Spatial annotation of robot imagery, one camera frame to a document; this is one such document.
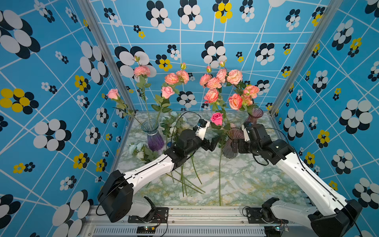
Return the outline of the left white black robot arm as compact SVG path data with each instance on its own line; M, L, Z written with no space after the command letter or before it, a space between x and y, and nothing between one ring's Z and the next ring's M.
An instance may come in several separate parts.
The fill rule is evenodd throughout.
M159 218L157 207L148 197L138 199L134 194L151 181L181 167L198 149L214 151L220 137L208 140L205 133L205 128L185 129L177 142L152 162L125 173L112 172L98 195L99 205L110 222L115 223L124 216L136 216L142 222Z

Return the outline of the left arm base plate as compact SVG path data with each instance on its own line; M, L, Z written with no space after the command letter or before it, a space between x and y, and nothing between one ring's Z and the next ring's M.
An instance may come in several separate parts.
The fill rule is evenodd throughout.
M168 207L153 208L146 216L129 216L128 223L162 224L167 223L169 214Z

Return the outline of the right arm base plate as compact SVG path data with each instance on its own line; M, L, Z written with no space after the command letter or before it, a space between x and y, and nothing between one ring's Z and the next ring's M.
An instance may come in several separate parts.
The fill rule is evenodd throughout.
M288 220L278 219L268 210L262 207L246 206L242 209L242 215L248 219L249 224L288 224Z

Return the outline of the single pink rose stem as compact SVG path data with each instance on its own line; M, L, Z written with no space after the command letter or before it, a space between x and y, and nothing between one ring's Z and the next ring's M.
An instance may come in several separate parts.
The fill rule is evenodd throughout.
M235 111L246 111L253 104L250 96L234 94L229 98L229 106Z

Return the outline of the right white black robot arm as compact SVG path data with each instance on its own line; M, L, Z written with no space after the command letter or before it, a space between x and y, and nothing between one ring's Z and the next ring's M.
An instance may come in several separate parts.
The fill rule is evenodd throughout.
M265 222L287 220L312 229L319 237L342 237L352 227L358 226L356 221L362 205L354 199L346 199L314 175L288 142L281 139L272 141L262 124L245 122L240 130L244 137L233 140L232 150L240 154L260 156L268 164L277 166L313 203L313 206L306 207L273 197L262 204L262 218Z

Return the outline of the blue purple glass vase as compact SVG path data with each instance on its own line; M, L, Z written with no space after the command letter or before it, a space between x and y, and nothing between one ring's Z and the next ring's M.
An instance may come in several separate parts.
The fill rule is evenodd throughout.
M149 119L143 122L141 128L147 135L150 150L159 151L164 147L164 140L159 132L159 123L156 120Z

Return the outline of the pink peony flower stem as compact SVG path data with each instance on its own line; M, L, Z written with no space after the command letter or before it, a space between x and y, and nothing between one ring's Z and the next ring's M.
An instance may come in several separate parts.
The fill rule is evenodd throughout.
M243 75L240 70L229 71L226 68L226 60L219 62L220 70L216 75L217 88L221 88L223 85L227 87L234 87L234 91L242 95L245 84L243 83Z

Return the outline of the magenta rose stem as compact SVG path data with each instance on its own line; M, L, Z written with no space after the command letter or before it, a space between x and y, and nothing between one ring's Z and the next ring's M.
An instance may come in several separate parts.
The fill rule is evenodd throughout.
M218 141L219 146L220 146L220 158L219 158L219 206L222 206L222 195L221 195L221 178L222 178L222 172L221 172L221 167L222 167L222 156L223 156L223 148L225 147L226 144L226 139L227 139L227 131L224 129L223 126L223 121L224 117L223 114L220 112L214 113L211 117L211 126L215 130L215 132L218 134L220 140Z

